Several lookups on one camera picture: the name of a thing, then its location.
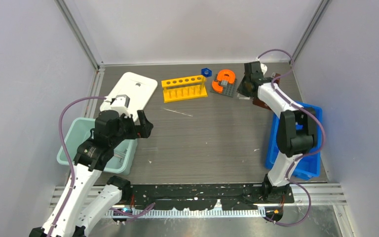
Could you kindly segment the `white clay triangle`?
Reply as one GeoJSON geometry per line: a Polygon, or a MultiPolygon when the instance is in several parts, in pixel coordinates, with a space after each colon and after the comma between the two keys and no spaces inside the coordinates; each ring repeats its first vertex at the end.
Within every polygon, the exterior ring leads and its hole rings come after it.
{"type": "Polygon", "coordinates": [[[238,95],[237,95],[237,98],[239,98],[239,99],[247,99],[246,96],[243,96],[243,95],[241,95],[241,94],[238,94],[238,95]]]}

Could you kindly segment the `metal crucible tongs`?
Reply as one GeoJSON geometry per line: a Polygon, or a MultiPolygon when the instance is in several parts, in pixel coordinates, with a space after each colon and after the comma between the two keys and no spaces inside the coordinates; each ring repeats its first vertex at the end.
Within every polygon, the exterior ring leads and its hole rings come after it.
{"type": "Polygon", "coordinates": [[[114,155],[118,157],[122,163],[129,162],[133,159],[133,153],[128,149],[124,151],[114,150],[114,155]]]}

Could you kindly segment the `thin glass rod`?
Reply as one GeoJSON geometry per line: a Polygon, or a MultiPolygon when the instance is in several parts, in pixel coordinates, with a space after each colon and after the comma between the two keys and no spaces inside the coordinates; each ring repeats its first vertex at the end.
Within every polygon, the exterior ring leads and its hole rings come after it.
{"type": "Polygon", "coordinates": [[[162,108],[162,109],[165,110],[165,111],[172,112],[172,113],[181,114],[181,115],[188,116],[188,117],[193,117],[193,115],[182,113],[182,112],[179,112],[179,111],[176,111],[176,110],[171,110],[171,109],[167,109],[167,108],[162,108]]]}

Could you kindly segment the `blue hexagonal nut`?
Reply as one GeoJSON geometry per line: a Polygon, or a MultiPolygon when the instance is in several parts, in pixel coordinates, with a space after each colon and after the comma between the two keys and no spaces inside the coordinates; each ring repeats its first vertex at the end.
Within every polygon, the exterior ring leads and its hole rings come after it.
{"type": "Polygon", "coordinates": [[[201,69],[201,74],[204,77],[209,78],[212,76],[212,71],[209,68],[203,68],[203,69],[201,69]]]}

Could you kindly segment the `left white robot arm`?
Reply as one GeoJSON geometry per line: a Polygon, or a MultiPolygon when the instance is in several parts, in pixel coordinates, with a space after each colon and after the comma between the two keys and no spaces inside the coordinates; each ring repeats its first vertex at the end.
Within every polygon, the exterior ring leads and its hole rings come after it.
{"type": "Polygon", "coordinates": [[[139,124],[135,124],[132,115],[114,110],[99,113],[89,137],[78,146],[74,159],[68,159],[73,170],[61,198],[47,221],[31,230],[31,237],[86,237],[113,205],[131,200],[130,181],[112,176],[99,195],[83,206],[115,148],[125,140],[149,138],[153,124],[143,110],[138,110],[137,115],[139,124]]]}

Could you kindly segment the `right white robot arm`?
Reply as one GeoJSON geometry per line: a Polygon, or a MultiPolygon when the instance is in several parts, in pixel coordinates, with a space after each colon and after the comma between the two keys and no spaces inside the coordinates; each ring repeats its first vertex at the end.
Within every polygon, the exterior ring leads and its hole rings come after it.
{"type": "Polygon", "coordinates": [[[279,149],[272,169],[262,182],[262,196],[276,202],[289,187],[299,161],[318,145],[315,109],[289,98],[273,78],[266,78],[259,61],[244,64],[244,76],[237,92],[264,102],[279,119],[276,144],[279,149]]]}

